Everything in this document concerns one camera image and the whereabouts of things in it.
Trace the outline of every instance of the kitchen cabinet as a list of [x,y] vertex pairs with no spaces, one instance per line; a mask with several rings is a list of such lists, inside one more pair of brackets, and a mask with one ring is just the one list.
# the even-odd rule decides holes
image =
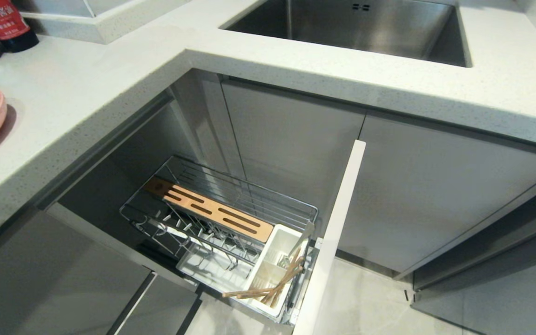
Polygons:
[[[175,161],[181,165],[172,170]],[[205,186],[210,193],[200,194],[218,202],[249,199],[258,189],[276,191],[251,197],[251,210],[243,211],[247,214],[268,217],[278,210],[293,217],[296,205],[319,208],[305,271],[291,285],[291,294],[283,295],[288,300],[280,314],[224,300],[263,322],[288,324],[294,335],[308,335],[337,248],[397,271],[410,267],[429,249],[440,250],[460,229],[476,225],[472,218],[484,219],[535,184],[536,147],[192,70],[68,168],[38,204],[132,265],[169,280],[152,281],[143,291],[140,278],[140,286],[130,288],[132,294],[125,297],[130,302],[117,303],[121,308],[112,313],[121,313],[123,327],[111,316],[99,325],[119,334],[138,332],[142,324],[174,331],[176,324],[167,324],[166,316],[191,314],[198,296],[194,290],[220,295],[222,284],[241,286],[236,281],[247,279],[251,272],[245,269],[255,267],[264,248],[243,235],[209,233],[210,223],[200,222],[206,219],[147,192],[147,181],[162,174],[175,184],[190,180],[194,187]],[[237,192],[228,193],[225,183]],[[265,206],[275,199],[295,206]],[[451,221],[456,217],[457,224]],[[301,233],[307,219],[298,220]],[[191,227],[200,230],[194,234],[187,231]],[[396,233],[408,241],[391,244]],[[207,247],[217,236],[225,244]],[[391,256],[375,259],[378,253],[361,253],[355,246],[391,250]],[[244,252],[235,254],[236,248]],[[217,255],[229,257],[221,263]],[[149,278],[150,271],[145,272]],[[133,303],[135,290],[142,305]],[[131,317],[125,318],[126,310]]]
[[[222,98],[222,106],[219,103],[220,98]],[[118,129],[119,134],[110,134],[110,138],[120,139],[119,142],[99,143],[97,147],[100,154],[95,159],[84,162],[82,165],[87,168],[70,178],[74,180],[65,183],[68,185],[66,189],[53,191],[53,195],[47,197],[51,203],[42,208],[55,218],[125,255],[128,259],[145,265],[159,274],[162,273],[164,278],[170,279],[179,287],[193,286],[198,291],[217,296],[225,291],[225,285],[241,285],[238,282],[240,274],[245,275],[249,265],[244,261],[237,263],[232,256],[218,259],[215,255],[221,255],[223,250],[221,245],[212,246],[207,255],[208,248],[206,251],[201,249],[202,244],[206,242],[196,244],[193,240],[202,235],[203,238],[209,239],[206,241],[210,241],[211,237],[206,237],[204,232],[192,237],[186,234],[188,231],[183,230],[185,225],[177,226],[179,223],[177,217],[181,219],[181,222],[199,226],[199,222],[191,214],[186,215],[187,212],[181,210],[168,211],[166,203],[159,201],[146,203],[151,205],[150,208],[136,206],[141,204],[139,201],[145,203],[150,197],[150,193],[145,192],[142,185],[146,184],[152,175],[166,173],[166,167],[169,166],[167,164],[171,160],[165,163],[162,161],[175,154],[185,157],[177,161],[190,160],[192,163],[186,163],[190,166],[194,161],[207,165],[208,168],[200,166],[198,172],[202,177],[198,181],[205,185],[214,185],[212,189],[217,191],[215,195],[224,195],[227,189],[221,188],[223,184],[219,186],[217,183],[232,179],[221,173],[229,172],[237,175],[241,172],[243,174],[237,147],[237,144],[241,142],[235,142],[227,104],[222,95],[221,82],[216,75],[192,71],[172,85],[170,91],[161,93],[155,101],[157,103],[148,104],[136,112],[136,114],[148,115],[146,118],[140,118],[143,121],[121,127]],[[329,222],[322,225],[323,230],[315,233],[313,237],[315,246],[312,243],[309,247],[306,271],[291,284],[291,294],[282,295],[283,299],[287,299],[287,303],[283,304],[284,307],[277,315],[266,314],[257,308],[250,307],[246,301],[238,301],[235,298],[224,299],[230,305],[246,310],[248,315],[261,322],[267,324],[282,322],[294,327],[292,331],[296,335],[311,334],[311,329],[315,324],[364,149],[364,144],[356,141],[363,114],[356,113],[355,110],[346,111],[342,113],[343,119],[346,114],[350,114],[351,121],[343,120],[344,127],[331,127],[329,124],[336,118],[329,117],[326,111],[336,112],[331,108],[318,110],[315,113],[316,118],[321,120],[321,131],[342,129],[343,131],[337,132],[337,136],[347,141],[340,142],[337,136],[328,139],[325,136],[310,134],[310,140],[306,140],[302,145],[325,146],[322,151],[310,149],[308,152],[312,154],[311,158],[314,161],[333,159],[329,162],[328,168],[333,170],[329,173],[337,175],[337,180],[328,180],[315,186],[302,185],[292,180],[293,183],[299,185],[299,188],[331,188],[319,191],[320,194],[328,194],[332,197],[330,210],[328,210],[332,214],[329,215]],[[303,117],[295,117],[291,120],[300,124],[302,119]],[[233,159],[234,153],[237,153],[236,159]],[[321,157],[325,153],[330,157]],[[317,166],[320,171],[325,171],[321,164]],[[179,174],[179,176],[183,175],[192,177],[191,174]],[[234,179],[232,181],[237,185],[241,183]],[[262,188],[263,184],[258,184],[257,187],[253,184],[246,185],[266,191]],[[254,190],[246,188],[239,195],[249,196],[250,194],[254,194]],[[277,196],[279,199],[296,201],[288,197],[288,194],[270,193],[270,195]],[[261,201],[272,200],[274,199],[270,197],[253,198],[253,208],[258,208]],[[293,214],[298,210],[292,207],[281,209],[283,209],[281,214],[286,212]],[[280,209],[269,208],[266,213],[272,215],[274,210]],[[233,248],[243,248],[241,238],[243,237],[225,240],[228,251],[236,252],[237,250]],[[247,259],[252,266],[254,260],[253,255]],[[142,301],[145,301],[147,294],[143,295]],[[172,313],[162,307],[163,302],[168,301],[167,299],[173,299],[174,307],[181,310],[178,296],[171,295],[166,299],[162,296],[155,299],[152,295],[149,297],[151,306],[159,306],[158,313],[146,312],[146,310],[154,309],[152,307],[143,307],[144,305],[136,307],[132,316],[140,314],[138,309],[141,308],[141,317],[128,318],[121,332],[140,328],[139,325],[147,322],[150,322],[149,326],[152,328],[164,327],[157,322],[164,320],[164,313]]]
[[366,151],[339,248],[400,273],[536,184],[528,144],[376,111],[359,139]]
[[247,180],[314,204],[323,231],[364,110],[235,80],[222,87]]
[[150,273],[43,212],[11,230],[0,246],[0,335],[106,334]]

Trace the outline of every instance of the kitchen counter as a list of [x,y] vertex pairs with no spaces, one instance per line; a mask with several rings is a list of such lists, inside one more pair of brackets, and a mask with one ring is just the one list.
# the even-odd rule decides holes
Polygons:
[[0,226],[191,68],[536,142],[536,30],[510,0],[459,0],[473,67],[220,30],[261,0],[193,0],[109,45],[41,36],[0,59]]

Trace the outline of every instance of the stainless steel sink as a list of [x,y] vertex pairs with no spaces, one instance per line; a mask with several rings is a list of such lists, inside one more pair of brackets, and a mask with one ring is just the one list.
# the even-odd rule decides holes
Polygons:
[[268,0],[227,28],[468,66],[453,6],[417,0]]

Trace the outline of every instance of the wooden chopsticks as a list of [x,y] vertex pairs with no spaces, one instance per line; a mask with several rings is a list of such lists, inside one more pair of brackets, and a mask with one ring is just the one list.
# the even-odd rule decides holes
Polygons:
[[281,281],[276,285],[275,288],[270,291],[265,297],[262,298],[260,301],[261,303],[264,303],[268,305],[270,301],[270,307],[273,305],[276,305],[277,299],[274,299],[275,295],[278,295],[280,297],[281,291],[283,288],[285,288],[285,284],[289,282],[294,276],[296,276],[299,272],[303,271],[303,267],[300,266],[301,262],[303,261],[304,257],[299,257],[296,259],[296,261],[292,262],[291,265],[289,265],[289,268],[285,272],[285,275],[281,279]]
[[295,255],[293,257],[293,259],[296,258],[296,260],[292,261],[291,264],[289,264],[285,275],[282,277],[280,282],[278,282],[278,284],[274,286],[274,288],[258,288],[247,291],[226,292],[223,293],[223,297],[236,297],[237,299],[263,297],[260,301],[261,303],[263,303],[264,305],[270,305],[271,308],[276,307],[278,299],[281,296],[282,290],[283,288],[285,288],[287,282],[292,280],[292,278],[294,278],[297,274],[303,271],[301,263],[304,260],[304,257],[302,256],[297,258],[298,255],[299,250],[295,252]]

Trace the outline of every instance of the bottle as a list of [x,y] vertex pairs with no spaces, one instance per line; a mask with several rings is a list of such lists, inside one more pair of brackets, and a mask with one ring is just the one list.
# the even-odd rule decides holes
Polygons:
[[39,43],[10,0],[0,0],[0,41],[11,53],[19,53]]

